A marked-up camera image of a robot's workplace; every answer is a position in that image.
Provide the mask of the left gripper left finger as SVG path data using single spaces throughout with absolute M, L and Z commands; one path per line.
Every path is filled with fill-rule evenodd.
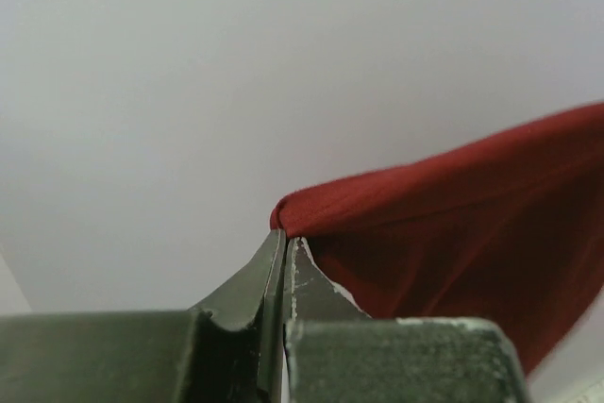
M 286 236 L 186 310 L 1 320 L 5 402 L 273 402 L 280 396 Z

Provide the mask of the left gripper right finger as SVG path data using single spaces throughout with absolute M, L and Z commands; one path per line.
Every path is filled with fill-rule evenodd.
M 377 319 L 315 264 L 288 250 L 284 345 L 292 402 L 526 402 L 525 375 L 501 328 L 473 317 Z

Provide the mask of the dark red t shirt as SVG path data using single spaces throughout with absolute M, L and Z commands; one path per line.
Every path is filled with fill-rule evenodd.
M 290 193 L 270 225 L 369 315 L 492 320 L 531 372 L 603 286 L 603 106 Z

